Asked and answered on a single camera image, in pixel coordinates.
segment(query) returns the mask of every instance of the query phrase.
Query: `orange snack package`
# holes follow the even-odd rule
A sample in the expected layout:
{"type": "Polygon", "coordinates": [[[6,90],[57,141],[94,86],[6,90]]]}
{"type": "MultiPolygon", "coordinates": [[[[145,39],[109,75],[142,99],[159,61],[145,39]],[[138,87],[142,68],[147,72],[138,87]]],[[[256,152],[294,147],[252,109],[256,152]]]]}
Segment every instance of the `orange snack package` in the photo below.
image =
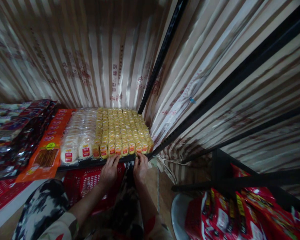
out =
{"type": "Polygon", "coordinates": [[[60,164],[60,145],[63,131],[75,109],[59,109],[45,131],[28,166],[19,174],[16,182],[54,178],[60,164]]]}

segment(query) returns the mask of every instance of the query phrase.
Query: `product display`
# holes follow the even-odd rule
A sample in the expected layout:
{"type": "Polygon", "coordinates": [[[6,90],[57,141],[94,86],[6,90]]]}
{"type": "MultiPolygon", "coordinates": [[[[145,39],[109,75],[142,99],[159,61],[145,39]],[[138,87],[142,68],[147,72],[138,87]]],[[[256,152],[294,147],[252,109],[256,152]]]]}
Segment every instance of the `product display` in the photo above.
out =
{"type": "Polygon", "coordinates": [[[59,109],[48,129],[31,156],[26,169],[17,177],[16,182],[53,178],[60,164],[60,146],[63,133],[75,109],[59,109]]]}
{"type": "Polygon", "coordinates": [[[15,116],[0,116],[0,178],[15,175],[28,164],[54,116],[55,105],[51,100],[0,105],[5,114],[15,113],[15,116]]]}
{"type": "Polygon", "coordinates": [[[96,109],[78,109],[69,121],[61,147],[61,161],[76,164],[78,159],[92,157],[96,132],[96,109]]]}
{"type": "Polygon", "coordinates": [[[61,161],[106,159],[150,153],[154,143],[142,115],[116,108],[79,109],[71,118],[61,147],[61,161]]]}

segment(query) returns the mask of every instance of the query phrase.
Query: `white plate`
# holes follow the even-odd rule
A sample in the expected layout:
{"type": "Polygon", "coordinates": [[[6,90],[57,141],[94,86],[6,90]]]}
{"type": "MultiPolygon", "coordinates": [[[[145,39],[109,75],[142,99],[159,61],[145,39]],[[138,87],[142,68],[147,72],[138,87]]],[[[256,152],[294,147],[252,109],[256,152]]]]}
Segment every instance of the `white plate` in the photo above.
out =
{"type": "Polygon", "coordinates": [[[193,200],[192,197],[181,193],[173,199],[171,206],[171,220],[177,240],[190,239],[184,229],[184,223],[186,220],[188,205],[191,200],[193,200]]]}

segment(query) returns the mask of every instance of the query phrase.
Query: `black metal pole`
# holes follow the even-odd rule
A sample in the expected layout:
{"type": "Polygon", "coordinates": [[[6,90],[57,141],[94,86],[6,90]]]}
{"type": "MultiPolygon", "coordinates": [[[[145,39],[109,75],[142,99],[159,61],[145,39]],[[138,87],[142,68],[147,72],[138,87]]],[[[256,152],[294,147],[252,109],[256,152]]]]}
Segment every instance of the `black metal pole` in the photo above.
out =
{"type": "Polygon", "coordinates": [[[174,192],[207,190],[211,187],[240,190],[246,187],[270,187],[300,184],[300,169],[258,174],[240,178],[225,178],[217,181],[207,181],[188,185],[175,185],[174,192]]]}
{"type": "Polygon", "coordinates": [[[142,114],[142,112],[143,112],[143,110],[144,110],[144,108],[147,104],[147,101],[148,101],[148,98],[149,98],[150,93],[152,91],[153,85],[154,85],[154,83],[157,79],[157,76],[158,76],[159,71],[161,69],[161,66],[163,64],[163,61],[164,61],[164,59],[167,55],[167,52],[168,52],[168,49],[170,47],[171,41],[172,41],[173,36],[174,36],[174,34],[177,30],[177,27],[179,25],[179,22],[180,22],[180,19],[182,17],[182,14],[184,12],[184,9],[187,6],[187,3],[188,3],[188,0],[179,0],[178,3],[177,3],[176,8],[174,9],[174,12],[173,12],[168,30],[167,30],[166,35],[165,35],[165,37],[163,39],[163,42],[162,42],[162,45],[161,45],[156,63],[154,64],[153,70],[151,72],[151,75],[150,75],[150,78],[149,78],[149,81],[148,81],[148,84],[147,84],[146,91],[144,92],[144,95],[143,95],[143,98],[142,98],[142,101],[141,101],[141,104],[140,104],[140,107],[139,107],[139,110],[138,110],[139,114],[142,114]]]}
{"type": "Polygon", "coordinates": [[[237,87],[251,73],[300,33],[300,6],[296,8],[192,113],[153,151],[157,155],[189,126],[237,87]]]}
{"type": "Polygon", "coordinates": [[[300,114],[300,107],[298,107],[296,109],[293,109],[293,110],[291,110],[291,111],[289,111],[287,113],[284,113],[284,114],[280,115],[279,117],[271,119],[270,121],[265,122],[265,123],[263,123],[263,124],[255,127],[255,128],[252,128],[252,129],[250,129],[248,131],[245,131],[244,133],[241,133],[238,136],[235,136],[235,137],[233,137],[233,138],[231,138],[231,139],[229,139],[229,140],[227,140],[227,141],[225,141],[223,143],[220,143],[220,144],[218,144],[218,145],[216,145],[216,146],[214,146],[212,148],[203,150],[203,151],[201,151],[200,153],[198,153],[196,155],[190,156],[189,158],[183,160],[181,163],[187,163],[187,162],[193,161],[193,160],[197,159],[198,157],[201,157],[202,155],[205,155],[207,153],[212,152],[215,149],[222,148],[222,147],[224,147],[224,146],[226,146],[228,144],[234,143],[234,142],[236,142],[236,141],[238,141],[240,139],[243,139],[243,138],[248,137],[248,136],[250,136],[252,134],[260,132],[260,131],[268,128],[268,127],[274,126],[274,125],[276,125],[276,124],[278,124],[280,122],[283,122],[285,120],[293,118],[293,117],[295,117],[295,116],[297,116],[299,114],[300,114]]]}

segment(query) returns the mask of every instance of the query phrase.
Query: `fingers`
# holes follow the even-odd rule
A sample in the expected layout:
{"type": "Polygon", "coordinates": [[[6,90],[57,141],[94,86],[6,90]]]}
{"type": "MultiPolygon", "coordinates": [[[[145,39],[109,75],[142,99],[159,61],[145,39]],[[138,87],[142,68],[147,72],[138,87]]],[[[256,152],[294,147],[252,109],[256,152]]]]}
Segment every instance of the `fingers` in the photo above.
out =
{"type": "Polygon", "coordinates": [[[118,155],[114,155],[114,156],[108,157],[107,162],[106,162],[106,165],[112,167],[113,162],[114,162],[114,159],[115,159],[117,156],[118,156],[118,155]]]}
{"type": "Polygon", "coordinates": [[[139,163],[140,163],[140,159],[136,157],[136,159],[134,160],[134,168],[137,168],[139,166],[139,163]]]}
{"type": "Polygon", "coordinates": [[[120,156],[119,156],[119,155],[116,155],[116,158],[114,159],[114,162],[113,162],[113,166],[114,166],[114,167],[117,167],[117,166],[118,166],[119,160],[120,160],[120,156]]]}
{"type": "Polygon", "coordinates": [[[138,157],[140,159],[140,165],[142,165],[142,166],[148,166],[148,158],[144,154],[142,154],[142,153],[138,153],[137,152],[137,155],[138,155],[138,157]]]}

